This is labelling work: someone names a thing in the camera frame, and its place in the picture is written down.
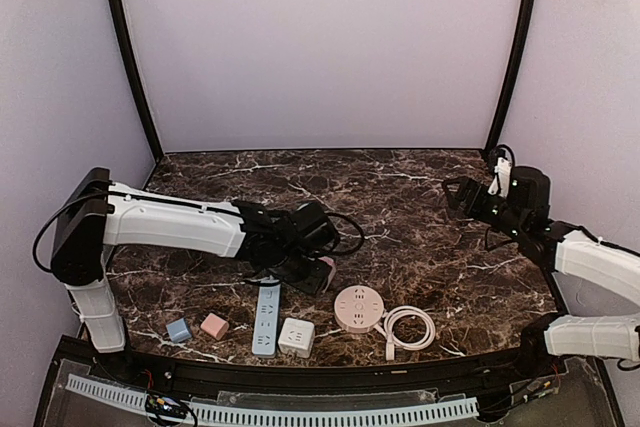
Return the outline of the pink cube socket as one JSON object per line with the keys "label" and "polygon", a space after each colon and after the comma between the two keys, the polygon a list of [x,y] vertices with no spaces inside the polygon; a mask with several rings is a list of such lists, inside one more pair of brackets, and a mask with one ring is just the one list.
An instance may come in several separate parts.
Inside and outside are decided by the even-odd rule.
{"label": "pink cube socket", "polygon": [[321,293],[325,293],[335,277],[336,262],[333,258],[328,256],[321,257],[320,261],[322,261],[327,266],[326,279],[324,280],[324,283],[320,289]]}

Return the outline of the light blue power strip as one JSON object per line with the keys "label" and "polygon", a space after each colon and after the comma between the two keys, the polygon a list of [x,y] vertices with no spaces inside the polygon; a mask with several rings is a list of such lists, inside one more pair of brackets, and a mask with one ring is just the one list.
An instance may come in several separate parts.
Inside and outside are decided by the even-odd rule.
{"label": "light blue power strip", "polygon": [[259,289],[251,348],[256,357],[273,358],[276,355],[280,292],[280,285]]}

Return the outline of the small pink plug adapter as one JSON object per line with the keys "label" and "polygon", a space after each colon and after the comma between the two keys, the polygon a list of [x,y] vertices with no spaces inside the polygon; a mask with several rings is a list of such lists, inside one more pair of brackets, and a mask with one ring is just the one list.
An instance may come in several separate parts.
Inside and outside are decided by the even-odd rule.
{"label": "small pink plug adapter", "polygon": [[221,340],[229,330],[229,322],[214,313],[209,313],[201,322],[200,329],[212,338]]}

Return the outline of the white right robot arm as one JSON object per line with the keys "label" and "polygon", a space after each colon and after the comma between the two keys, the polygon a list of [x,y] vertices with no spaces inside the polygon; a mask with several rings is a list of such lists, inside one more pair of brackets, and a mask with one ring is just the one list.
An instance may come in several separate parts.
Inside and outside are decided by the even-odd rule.
{"label": "white right robot arm", "polygon": [[549,216],[551,182],[540,170],[501,168],[491,185],[443,181],[450,208],[503,234],[542,271],[556,309],[521,332],[514,363],[526,376],[555,358],[639,360],[639,255],[586,227]]}

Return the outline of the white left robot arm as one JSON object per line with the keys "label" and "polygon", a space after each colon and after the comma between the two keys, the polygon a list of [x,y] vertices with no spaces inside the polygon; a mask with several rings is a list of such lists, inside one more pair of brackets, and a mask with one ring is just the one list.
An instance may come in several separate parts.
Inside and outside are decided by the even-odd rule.
{"label": "white left robot arm", "polygon": [[316,202],[284,211],[242,200],[182,199],[114,182],[101,167],[88,172],[45,226],[55,235],[43,269],[66,287],[101,354],[128,344],[102,262],[106,246],[151,245],[236,259],[315,296],[333,280],[328,257],[339,242]]}

